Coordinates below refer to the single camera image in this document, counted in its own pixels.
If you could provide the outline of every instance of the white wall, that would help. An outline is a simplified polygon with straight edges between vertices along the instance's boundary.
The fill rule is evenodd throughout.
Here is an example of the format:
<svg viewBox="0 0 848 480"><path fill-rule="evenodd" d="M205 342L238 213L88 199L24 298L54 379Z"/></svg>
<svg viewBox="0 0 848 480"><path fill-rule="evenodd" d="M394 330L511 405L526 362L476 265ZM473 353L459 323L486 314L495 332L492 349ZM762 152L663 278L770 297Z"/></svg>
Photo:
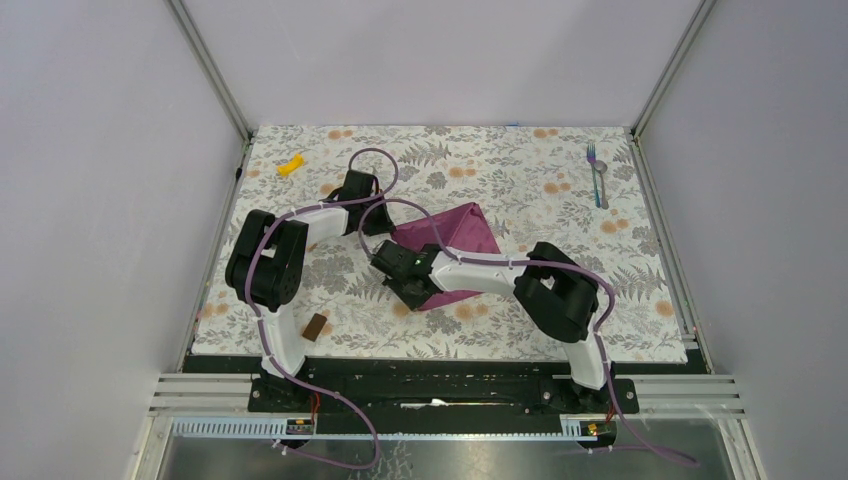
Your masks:
<svg viewBox="0 0 848 480"><path fill-rule="evenodd" d="M259 124L632 125L698 0L189 0Z"/></svg>
<svg viewBox="0 0 848 480"><path fill-rule="evenodd" d="M844 478L848 2L719 2L644 136L773 479Z"/></svg>
<svg viewBox="0 0 848 480"><path fill-rule="evenodd" d="M0 2L0 478L117 479L239 141L164 1Z"/></svg>

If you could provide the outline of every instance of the utensil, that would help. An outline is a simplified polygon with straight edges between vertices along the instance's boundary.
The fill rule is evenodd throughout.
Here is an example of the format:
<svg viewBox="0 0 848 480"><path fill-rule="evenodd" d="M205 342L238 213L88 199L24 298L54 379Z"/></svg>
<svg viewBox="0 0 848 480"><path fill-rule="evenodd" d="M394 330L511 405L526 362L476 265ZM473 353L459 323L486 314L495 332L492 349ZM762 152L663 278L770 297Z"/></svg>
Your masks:
<svg viewBox="0 0 848 480"><path fill-rule="evenodd" d="M589 146L586 147L586 161L589 162L589 165L592 168L592 185L595 186L595 206L601 208L601 197L598 194L598 174L595 170L595 143L589 142Z"/></svg>
<svg viewBox="0 0 848 480"><path fill-rule="evenodd" d="M601 177L601 208L607 210L609 208L609 202L607 202L607 185L604 181L604 174L607 173L606 162L603 160L595 160L595 163L592 165L592 168L598 172L598 175Z"/></svg>

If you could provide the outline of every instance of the brown eraser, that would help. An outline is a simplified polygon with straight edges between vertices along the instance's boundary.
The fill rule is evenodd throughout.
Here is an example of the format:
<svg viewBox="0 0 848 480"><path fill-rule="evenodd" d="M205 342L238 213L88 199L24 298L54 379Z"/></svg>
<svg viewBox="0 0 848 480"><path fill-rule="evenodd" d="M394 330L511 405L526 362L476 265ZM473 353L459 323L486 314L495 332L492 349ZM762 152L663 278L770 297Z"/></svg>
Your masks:
<svg viewBox="0 0 848 480"><path fill-rule="evenodd" d="M318 338L318 334L321 333L321 330L324 329L325 323L327 323L327 317L324 315L321 315L320 313L312 315L312 320L306 324L306 328L303 329L303 333L301 333L300 336L310 342L314 342L315 339Z"/></svg>

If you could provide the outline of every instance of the purple cloth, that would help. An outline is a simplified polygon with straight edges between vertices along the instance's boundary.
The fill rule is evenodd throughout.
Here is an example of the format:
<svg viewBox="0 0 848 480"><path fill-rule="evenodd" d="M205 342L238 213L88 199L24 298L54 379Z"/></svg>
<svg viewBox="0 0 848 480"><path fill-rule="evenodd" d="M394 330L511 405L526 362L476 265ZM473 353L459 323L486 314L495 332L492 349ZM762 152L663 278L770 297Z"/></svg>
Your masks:
<svg viewBox="0 0 848 480"><path fill-rule="evenodd" d="M466 252L501 253L492 229L486 223L483 210L476 203L466 203L454 209L433 215L436 229L445 245ZM420 251L428 243L438 243L433 228L426 218L404 223L392 233L392 240L398 245ZM479 295L479 292L456 290L433 295L418 311L443 307L454 302Z"/></svg>

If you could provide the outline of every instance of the gray floor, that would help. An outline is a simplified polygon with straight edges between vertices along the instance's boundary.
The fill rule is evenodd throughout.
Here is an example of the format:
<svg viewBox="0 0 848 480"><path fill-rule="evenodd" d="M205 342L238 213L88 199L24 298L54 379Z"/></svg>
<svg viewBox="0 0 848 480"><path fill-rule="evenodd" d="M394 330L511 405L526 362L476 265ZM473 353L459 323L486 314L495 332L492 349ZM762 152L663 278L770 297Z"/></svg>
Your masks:
<svg viewBox="0 0 848 480"><path fill-rule="evenodd" d="M691 470L645 452L563 455L581 449L566 442L384 441L384 457L368 472L349 472L292 455L283 457L267 440L172 438L164 480L258 479L710 479L732 478L717 428L707 420L652 421L640 428L662 445L698 458ZM617 445L632 445L619 433ZM348 462L367 461L368 442L313 441L303 447Z"/></svg>

